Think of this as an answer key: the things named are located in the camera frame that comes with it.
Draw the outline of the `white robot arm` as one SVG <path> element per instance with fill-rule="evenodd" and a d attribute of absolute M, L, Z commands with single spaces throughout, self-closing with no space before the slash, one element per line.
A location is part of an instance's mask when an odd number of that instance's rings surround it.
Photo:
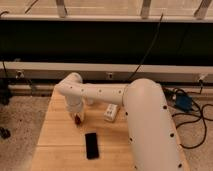
<path fill-rule="evenodd" d="M 176 128 L 160 84 L 147 78 L 129 84 L 85 84 L 78 73 L 71 73 L 55 88 L 72 113 L 82 110 L 83 98 L 124 108 L 137 171 L 184 171 Z"/>

